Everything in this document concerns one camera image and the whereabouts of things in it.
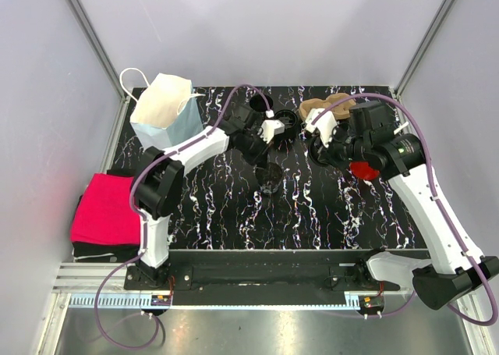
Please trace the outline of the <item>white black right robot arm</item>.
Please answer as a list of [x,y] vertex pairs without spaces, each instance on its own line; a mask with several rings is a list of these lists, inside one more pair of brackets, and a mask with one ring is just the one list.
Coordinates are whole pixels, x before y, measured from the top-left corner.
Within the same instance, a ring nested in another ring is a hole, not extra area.
[[351,169],[365,165],[396,192],[409,211],[429,252],[427,259],[374,250],[354,270],[361,289],[390,282],[413,290],[433,310],[439,310],[498,274],[498,259],[486,256],[463,229],[437,183],[422,137],[402,133],[391,108],[381,101],[354,105],[346,123],[337,123],[324,108],[309,111],[306,130],[318,165]]

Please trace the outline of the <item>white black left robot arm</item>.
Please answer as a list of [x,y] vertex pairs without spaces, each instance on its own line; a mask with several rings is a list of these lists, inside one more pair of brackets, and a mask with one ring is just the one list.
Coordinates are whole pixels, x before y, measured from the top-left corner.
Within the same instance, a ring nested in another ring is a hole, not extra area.
[[236,149],[247,164],[267,167],[267,152],[275,136],[284,131],[284,124],[273,111],[264,113],[264,120],[254,126],[257,114],[241,106],[213,126],[173,147],[163,150],[149,147],[133,179],[129,206],[140,217],[140,249],[134,261],[143,268],[141,280],[151,289],[160,289],[168,281],[168,225],[178,207],[184,177],[205,161]]

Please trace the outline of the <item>light blue paper bag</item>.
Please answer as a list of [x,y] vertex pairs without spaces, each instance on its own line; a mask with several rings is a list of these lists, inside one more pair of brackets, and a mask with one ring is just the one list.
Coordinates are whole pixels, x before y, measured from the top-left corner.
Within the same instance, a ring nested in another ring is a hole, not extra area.
[[200,95],[194,91],[191,80],[159,73],[149,81],[145,74],[141,74],[146,89],[136,96],[124,84],[123,77],[129,71],[142,71],[125,68],[119,75],[119,82],[136,102],[129,123],[143,149],[173,147],[202,132],[203,123],[197,104]]

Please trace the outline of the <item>black cup lid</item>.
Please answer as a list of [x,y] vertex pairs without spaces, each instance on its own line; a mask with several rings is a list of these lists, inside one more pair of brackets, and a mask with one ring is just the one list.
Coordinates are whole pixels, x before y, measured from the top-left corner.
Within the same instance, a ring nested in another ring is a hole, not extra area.
[[309,156],[313,163],[321,167],[331,166],[330,155],[320,139],[313,139],[309,145]]

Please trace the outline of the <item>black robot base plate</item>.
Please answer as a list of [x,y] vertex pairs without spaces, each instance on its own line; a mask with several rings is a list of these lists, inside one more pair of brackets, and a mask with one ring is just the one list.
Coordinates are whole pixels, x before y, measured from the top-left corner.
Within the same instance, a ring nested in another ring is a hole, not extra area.
[[208,309],[353,308],[356,294],[398,291],[366,276],[361,250],[173,250],[157,272],[130,265],[124,287],[173,289],[173,307]]

